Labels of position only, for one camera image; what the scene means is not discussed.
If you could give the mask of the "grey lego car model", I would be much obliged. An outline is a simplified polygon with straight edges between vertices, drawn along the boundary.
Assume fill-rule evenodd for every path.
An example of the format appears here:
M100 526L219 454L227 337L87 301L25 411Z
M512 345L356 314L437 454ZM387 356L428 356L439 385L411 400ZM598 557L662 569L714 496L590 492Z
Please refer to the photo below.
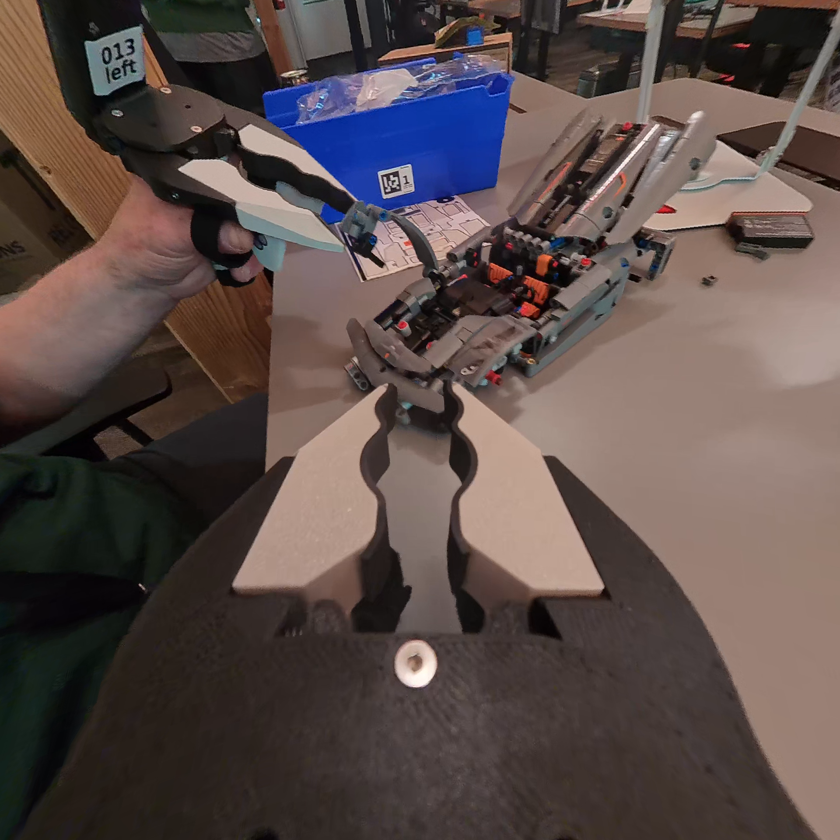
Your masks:
M655 280L676 237L644 227L645 174L676 162L685 126L615 122L583 109L508 206L507 219L451 251L368 319L403 336L448 383L477 391L507 368L533 378L608 320L629 281ZM401 402L405 423L435 422Z

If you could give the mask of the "wooden post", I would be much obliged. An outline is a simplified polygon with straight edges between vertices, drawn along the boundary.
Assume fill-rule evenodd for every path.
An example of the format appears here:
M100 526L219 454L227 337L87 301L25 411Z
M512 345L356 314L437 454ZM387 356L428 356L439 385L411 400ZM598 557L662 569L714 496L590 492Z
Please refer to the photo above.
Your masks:
M36 2L1 3L1 127L73 217L99 239L131 177L67 110ZM235 403L268 390L271 304L263 276L241 290L214 282L180 302L165 323Z

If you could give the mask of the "person's green shirt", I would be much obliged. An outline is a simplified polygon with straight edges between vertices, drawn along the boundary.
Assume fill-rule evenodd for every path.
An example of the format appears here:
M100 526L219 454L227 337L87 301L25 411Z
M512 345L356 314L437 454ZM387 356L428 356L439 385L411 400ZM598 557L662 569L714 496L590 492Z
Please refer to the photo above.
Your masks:
M117 460L2 455L2 838L54 781L131 623L203 526Z

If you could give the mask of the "black battery pack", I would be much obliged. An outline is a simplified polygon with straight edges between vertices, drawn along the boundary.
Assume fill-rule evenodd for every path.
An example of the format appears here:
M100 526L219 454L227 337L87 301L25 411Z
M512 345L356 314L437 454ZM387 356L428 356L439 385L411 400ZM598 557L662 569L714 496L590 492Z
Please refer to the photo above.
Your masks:
M803 213L733 213L723 227L741 249L802 250L814 239Z

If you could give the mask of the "person's dark trousers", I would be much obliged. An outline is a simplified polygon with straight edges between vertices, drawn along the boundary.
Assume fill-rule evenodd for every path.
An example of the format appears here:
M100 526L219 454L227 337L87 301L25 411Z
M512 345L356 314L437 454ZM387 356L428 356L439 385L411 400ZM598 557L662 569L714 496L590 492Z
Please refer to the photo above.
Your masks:
M111 466L168 490L208 526L266 472L269 399L224 406Z

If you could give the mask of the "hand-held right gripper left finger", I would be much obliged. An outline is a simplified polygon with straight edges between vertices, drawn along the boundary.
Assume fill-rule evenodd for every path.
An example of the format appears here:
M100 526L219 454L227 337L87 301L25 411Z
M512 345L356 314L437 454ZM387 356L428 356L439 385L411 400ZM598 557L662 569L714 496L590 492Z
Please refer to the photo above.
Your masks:
M380 385L301 447L233 580L238 595L336 605L363 633L391 633L403 572L378 487L398 407Z

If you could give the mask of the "clear plastic bag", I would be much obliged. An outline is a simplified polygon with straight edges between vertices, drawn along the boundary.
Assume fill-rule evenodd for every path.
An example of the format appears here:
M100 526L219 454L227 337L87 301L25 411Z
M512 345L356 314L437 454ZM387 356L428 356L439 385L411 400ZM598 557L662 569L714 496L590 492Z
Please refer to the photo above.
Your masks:
M416 66L392 66L352 75L328 77L297 100L297 124L320 122L433 98L455 92L467 82L488 87L505 70L489 56L457 54Z

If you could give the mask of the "white instruction sheet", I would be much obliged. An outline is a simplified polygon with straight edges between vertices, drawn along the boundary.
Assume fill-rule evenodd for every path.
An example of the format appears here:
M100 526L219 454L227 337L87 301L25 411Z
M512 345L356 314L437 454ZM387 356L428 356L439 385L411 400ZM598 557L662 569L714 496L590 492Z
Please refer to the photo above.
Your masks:
M408 205L395 210L394 215L403 216L418 227L433 247L441 266L447 262L449 252L464 247L469 238L490 230L486 220L462 196ZM343 240L353 270L361 282L378 280L422 266L409 237L393 220L378 223L374 231L376 244L373 254L382 262L382 266L350 251L349 240L341 231L340 223L332 224L332 228Z

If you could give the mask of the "grey curved lego arch subassembly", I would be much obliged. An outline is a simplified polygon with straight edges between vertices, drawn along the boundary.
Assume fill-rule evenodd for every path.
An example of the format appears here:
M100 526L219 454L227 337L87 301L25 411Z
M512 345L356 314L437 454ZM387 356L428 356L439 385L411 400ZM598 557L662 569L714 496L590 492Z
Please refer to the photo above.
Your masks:
M377 243L375 228L378 223L387 222L396 224L407 237L426 277L439 271L438 259L424 233L409 219L388 209L357 201L343 216L339 229L347 239L351 252L383 268L385 263L374 252Z

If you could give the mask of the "brown cardboard box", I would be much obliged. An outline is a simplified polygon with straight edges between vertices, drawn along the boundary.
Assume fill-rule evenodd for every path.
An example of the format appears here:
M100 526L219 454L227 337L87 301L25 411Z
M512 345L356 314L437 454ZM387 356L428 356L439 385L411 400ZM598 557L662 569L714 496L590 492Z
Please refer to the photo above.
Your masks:
M500 62L505 71L510 73L513 64L512 33L490 34L480 44L448 44L443 47L419 45L393 49L376 60L378 68L402 65L407 62L434 59L436 62L452 59L455 53L462 55L483 55Z
M1 295L16 294L91 244L9 138L1 135Z

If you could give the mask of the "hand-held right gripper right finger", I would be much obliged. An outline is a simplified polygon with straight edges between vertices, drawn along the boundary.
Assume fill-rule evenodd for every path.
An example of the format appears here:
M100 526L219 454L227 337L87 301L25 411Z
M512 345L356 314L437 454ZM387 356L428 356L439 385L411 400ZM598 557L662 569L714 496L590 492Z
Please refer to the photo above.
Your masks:
M448 463L459 480L447 543L460 628L508 607L596 599L604 582L551 471L553 461L463 385L444 388Z

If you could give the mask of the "blue plastic bin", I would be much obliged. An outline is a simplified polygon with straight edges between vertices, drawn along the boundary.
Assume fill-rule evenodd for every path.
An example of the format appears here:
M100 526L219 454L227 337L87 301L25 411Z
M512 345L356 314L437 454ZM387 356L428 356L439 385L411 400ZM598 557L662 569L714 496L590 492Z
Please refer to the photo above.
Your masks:
M349 193L399 208L497 183L513 75L354 115L297 124L315 82L263 95L266 118L296 140Z

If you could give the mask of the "person's left forearm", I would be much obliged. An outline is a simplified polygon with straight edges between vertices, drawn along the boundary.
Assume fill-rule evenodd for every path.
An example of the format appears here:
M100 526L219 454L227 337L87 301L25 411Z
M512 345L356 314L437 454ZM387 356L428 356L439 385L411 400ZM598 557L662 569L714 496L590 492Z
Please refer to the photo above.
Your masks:
M67 415L175 307L185 255L103 238L2 306L2 446Z

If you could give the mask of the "white lamp base stand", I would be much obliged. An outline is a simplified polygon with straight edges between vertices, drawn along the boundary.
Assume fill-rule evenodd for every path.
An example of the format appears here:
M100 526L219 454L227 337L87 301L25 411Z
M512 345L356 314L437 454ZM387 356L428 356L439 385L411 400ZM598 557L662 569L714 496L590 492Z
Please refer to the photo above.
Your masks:
M718 140L719 121L708 112L686 115L675 147L675 163L662 163L645 174L636 197L655 210L644 227L668 232L724 224L732 212L806 213L812 203L770 172L791 145L809 101L838 46L839 13L803 88L792 105L778 139L760 163L731 150Z

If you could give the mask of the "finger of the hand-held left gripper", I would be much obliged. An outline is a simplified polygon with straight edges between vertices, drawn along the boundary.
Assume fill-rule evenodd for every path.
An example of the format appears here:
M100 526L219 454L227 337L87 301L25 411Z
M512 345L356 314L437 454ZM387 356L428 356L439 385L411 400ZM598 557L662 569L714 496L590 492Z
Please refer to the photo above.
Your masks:
M238 129L238 153L248 179L275 190L289 204L341 215L355 204L348 190L309 152L274 127L253 123Z
M282 182L280 189L258 186L223 160L189 161L178 171L231 200L239 225L252 233L314 249L344 250L343 241L323 222L318 198Z

